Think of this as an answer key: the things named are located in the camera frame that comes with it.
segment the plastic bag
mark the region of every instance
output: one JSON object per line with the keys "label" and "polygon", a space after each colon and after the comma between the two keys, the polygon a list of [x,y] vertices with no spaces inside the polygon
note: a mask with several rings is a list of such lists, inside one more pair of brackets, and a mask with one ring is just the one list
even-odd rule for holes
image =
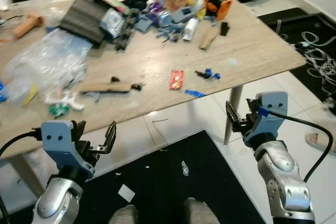
{"label": "plastic bag", "polygon": [[3,77],[10,81],[8,100],[21,103],[30,90],[23,86],[29,84],[37,85],[38,91],[46,95],[82,79],[86,70],[84,59],[91,47],[87,40],[61,29],[48,33],[5,66]]}

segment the paper scrap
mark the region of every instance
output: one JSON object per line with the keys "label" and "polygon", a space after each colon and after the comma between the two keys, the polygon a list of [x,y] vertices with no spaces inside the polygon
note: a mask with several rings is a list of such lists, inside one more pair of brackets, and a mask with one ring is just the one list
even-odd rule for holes
{"label": "paper scrap", "polygon": [[123,197],[128,203],[130,203],[135,195],[135,192],[133,192],[130,188],[123,184],[120,187],[118,194]]}
{"label": "paper scrap", "polygon": [[181,165],[182,165],[183,175],[186,177],[189,176],[189,168],[187,164],[184,162],[184,160],[182,160]]}

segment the white plastic part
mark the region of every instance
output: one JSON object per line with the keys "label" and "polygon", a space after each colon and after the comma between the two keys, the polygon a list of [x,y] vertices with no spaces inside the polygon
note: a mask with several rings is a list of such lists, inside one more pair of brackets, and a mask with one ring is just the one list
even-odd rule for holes
{"label": "white plastic part", "polygon": [[51,98],[50,95],[48,95],[44,103],[45,104],[58,104],[58,103],[68,104],[74,110],[82,110],[84,109],[84,104],[75,102],[76,95],[77,95],[76,93],[73,93],[72,95],[70,95],[69,91],[65,91],[65,96],[62,99]]}
{"label": "white plastic part", "polygon": [[199,22],[200,21],[198,18],[189,19],[187,25],[184,28],[184,36],[183,36],[184,40],[187,41],[192,40]]}

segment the black cable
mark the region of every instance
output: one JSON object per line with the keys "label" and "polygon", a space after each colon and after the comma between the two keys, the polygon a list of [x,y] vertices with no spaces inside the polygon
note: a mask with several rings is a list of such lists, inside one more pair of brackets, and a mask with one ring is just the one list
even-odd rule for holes
{"label": "black cable", "polygon": [[6,21],[11,20],[12,18],[19,18],[19,17],[22,17],[22,16],[23,16],[23,14],[19,14],[19,15],[16,15],[16,16],[13,16],[13,17],[10,17],[10,18],[6,19]]}
{"label": "black cable", "polygon": [[4,217],[4,219],[7,221],[7,224],[11,224],[10,222],[10,218],[9,218],[9,214],[7,212],[7,209],[5,207],[5,204],[0,196],[0,209],[1,209],[1,213],[2,213],[2,216]]}
{"label": "black cable", "polygon": [[275,116],[277,116],[279,118],[284,118],[284,119],[287,119],[287,120],[291,120],[291,121],[298,122],[298,123],[303,123],[303,124],[306,124],[308,126],[317,128],[317,129],[325,132],[325,134],[328,136],[329,142],[328,142],[328,145],[327,145],[326,149],[324,150],[324,152],[322,153],[322,155],[320,156],[320,158],[315,162],[315,164],[313,165],[313,167],[310,168],[310,170],[308,171],[308,173],[306,174],[306,176],[305,176],[305,178],[303,180],[304,182],[307,182],[308,179],[310,178],[310,176],[312,175],[312,173],[316,170],[316,168],[321,164],[321,162],[324,160],[324,158],[330,152],[330,149],[331,149],[331,146],[332,146],[332,143],[333,143],[332,134],[326,128],[323,128],[322,126],[319,126],[317,124],[314,124],[314,123],[311,123],[311,122],[308,122],[308,121],[305,121],[305,120],[302,120],[302,119],[298,119],[298,118],[292,118],[291,116],[282,115],[282,114],[279,114],[279,113],[276,113],[276,112],[273,112],[273,111],[268,111],[268,112],[269,112],[269,114],[275,115]]}
{"label": "black cable", "polygon": [[[28,137],[28,136],[35,136],[35,131],[30,131],[24,134],[21,134],[19,136],[16,136],[15,138],[13,138],[12,140],[8,141],[4,146],[2,146],[2,148],[0,149],[0,157],[3,154],[3,152],[13,143],[15,143],[16,141],[20,140],[21,138],[24,137]],[[10,224],[10,218],[9,218],[9,214],[8,211],[6,209],[6,206],[0,196],[0,210],[2,213],[2,216],[4,217],[4,219],[6,220],[7,224]]]}

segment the shoe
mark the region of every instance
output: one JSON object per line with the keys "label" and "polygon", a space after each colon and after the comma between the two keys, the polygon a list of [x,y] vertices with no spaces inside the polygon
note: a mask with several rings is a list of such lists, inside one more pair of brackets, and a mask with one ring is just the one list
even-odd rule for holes
{"label": "shoe", "polygon": [[137,224],[138,211],[133,205],[128,205],[118,209],[108,224]]}
{"label": "shoe", "polygon": [[215,214],[204,202],[188,198],[184,202],[187,224],[220,224]]}

